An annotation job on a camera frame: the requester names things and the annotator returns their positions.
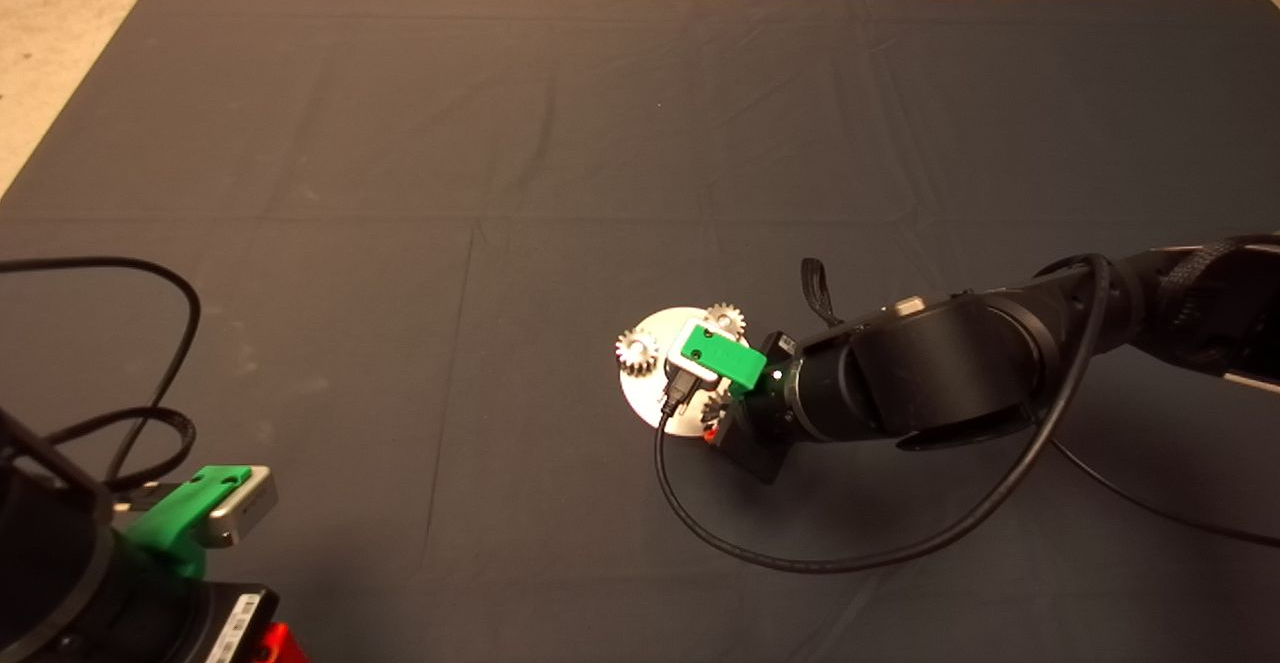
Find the table surface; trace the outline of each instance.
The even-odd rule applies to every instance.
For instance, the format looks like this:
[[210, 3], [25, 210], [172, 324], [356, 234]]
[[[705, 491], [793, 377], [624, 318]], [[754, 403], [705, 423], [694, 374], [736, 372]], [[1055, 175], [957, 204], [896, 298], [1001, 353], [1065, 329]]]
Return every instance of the table surface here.
[[[705, 549], [611, 347], [718, 300], [756, 335], [814, 332], [803, 256], [847, 316], [1275, 230], [1276, 70], [1263, 0], [141, 0], [0, 204], [0, 253], [197, 285], [169, 399], [191, 467], [280, 486], [211, 576], [274, 586], [316, 660], [1274, 660], [1280, 554], [1053, 458], [905, 566]], [[0, 401], [49, 430], [145, 398], [182, 305], [44, 275], [0, 280]], [[1064, 435], [1144, 495], [1276, 531], [1276, 417], [1120, 349]], [[940, 526], [1020, 444], [805, 445], [773, 486], [695, 443], [671, 466], [713, 529], [832, 555]]]

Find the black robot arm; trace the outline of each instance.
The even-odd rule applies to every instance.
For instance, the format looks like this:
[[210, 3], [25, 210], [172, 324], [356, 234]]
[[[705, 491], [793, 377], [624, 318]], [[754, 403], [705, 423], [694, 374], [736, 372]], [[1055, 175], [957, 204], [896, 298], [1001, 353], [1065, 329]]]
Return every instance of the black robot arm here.
[[[763, 340], [759, 384], [727, 404], [707, 440], [771, 483], [799, 442], [896, 439], [923, 451], [1032, 425], [1088, 317], [1093, 274], [1076, 262], [986, 293], [900, 300], [805, 340], [774, 332]], [[1096, 353], [1133, 344], [1280, 390], [1280, 236], [1148, 250], [1110, 266]], [[805, 279], [824, 275], [806, 262]]]

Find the red part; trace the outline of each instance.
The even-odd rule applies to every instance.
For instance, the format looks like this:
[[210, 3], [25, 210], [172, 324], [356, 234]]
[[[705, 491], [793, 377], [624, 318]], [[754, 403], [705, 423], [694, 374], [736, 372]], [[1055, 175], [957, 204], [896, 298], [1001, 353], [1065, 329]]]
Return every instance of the red part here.
[[293, 631], [284, 623], [271, 623], [257, 641], [259, 654], [255, 660], [261, 663], [311, 663], [293, 640]]

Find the metal gear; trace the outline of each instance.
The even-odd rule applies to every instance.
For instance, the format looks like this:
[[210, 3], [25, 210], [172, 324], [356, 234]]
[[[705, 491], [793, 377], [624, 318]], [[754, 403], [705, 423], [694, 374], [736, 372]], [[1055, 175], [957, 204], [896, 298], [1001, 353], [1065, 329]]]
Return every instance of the metal gear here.
[[628, 376], [645, 376], [658, 365], [658, 339], [648, 332], [634, 329], [623, 332], [613, 344], [618, 358], [618, 369]]
[[746, 316], [736, 306], [717, 303], [707, 308], [707, 321], [721, 326], [730, 335], [740, 337], [746, 332]]
[[728, 404], [728, 397], [719, 393], [718, 390], [710, 390], [707, 394], [707, 402], [703, 403], [703, 429], [713, 427], [722, 417], [724, 417], [724, 407]]

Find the silver disc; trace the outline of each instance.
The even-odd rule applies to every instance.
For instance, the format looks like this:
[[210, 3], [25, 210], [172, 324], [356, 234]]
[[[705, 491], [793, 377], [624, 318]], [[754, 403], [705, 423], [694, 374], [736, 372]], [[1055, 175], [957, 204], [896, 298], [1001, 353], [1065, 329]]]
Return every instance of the silver disc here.
[[[622, 394], [627, 397], [631, 410], [644, 422], [649, 422], [649, 427], [658, 427], [658, 420], [662, 417], [662, 392], [667, 387], [667, 349], [685, 326], [685, 321], [690, 317], [703, 317], [705, 314], [707, 308], [667, 308], [645, 317], [635, 326], [637, 330], [648, 332], [658, 340], [658, 365], [643, 376], [618, 371], [618, 381], [622, 384]], [[721, 389], [728, 390], [728, 381], [721, 381]], [[695, 393], [689, 404], [667, 421], [667, 435], [690, 438], [703, 435], [703, 406], [707, 404], [708, 393], [708, 390]]]

